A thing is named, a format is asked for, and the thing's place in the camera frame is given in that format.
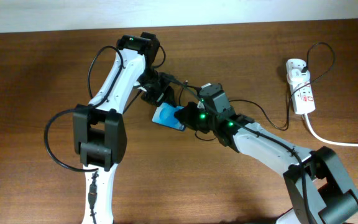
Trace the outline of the blue screen Galaxy smartphone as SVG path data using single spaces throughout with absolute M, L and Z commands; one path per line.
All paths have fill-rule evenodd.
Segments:
M 186 127 L 174 116 L 174 114 L 181 109 L 183 109 L 183 106 L 172 106 L 168 103 L 162 103 L 155 110 L 152 122 L 168 128 L 184 131 Z

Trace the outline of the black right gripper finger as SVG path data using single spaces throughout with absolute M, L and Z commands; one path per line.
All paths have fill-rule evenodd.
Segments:
M 187 104 L 183 108 L 177 110 L 174 115 L 175 116 L 189 116 L 191 114 L 191 105 Z
M 176 128 L 185 128 L 186 127 L 186 118 L 180 113 L 175 113 L 174 118 L 176 119 L 175 127 Z

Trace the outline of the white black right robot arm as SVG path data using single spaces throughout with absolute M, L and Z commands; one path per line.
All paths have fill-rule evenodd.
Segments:
M 358 189 L 338 155 L 297 146 L 266 131 L 252 118 L 237 114 L 220 84 L 207 84 L 175 112 L 187 128 L 213 132 L 218 141 L 257 159 L 283 177 L 292 208 L 275 223 L 345 223 L 358 212 Z

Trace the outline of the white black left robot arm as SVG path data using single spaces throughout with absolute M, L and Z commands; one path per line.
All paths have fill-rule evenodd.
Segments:
M 116 59 L 100 90 L 89 101 L 90 108 L 77 105 L 73 114 L 74 148 L 86 170 L 86 202 L 83 223 L 113 223 L 114 174 L 122 161 L 127 136 L 123 114 L 133 89 L 142 99 L 160 106 L 175 104 L 170 82 L 153 65 L 161 48 L 156 35 L 123 35 L 116 44 Z

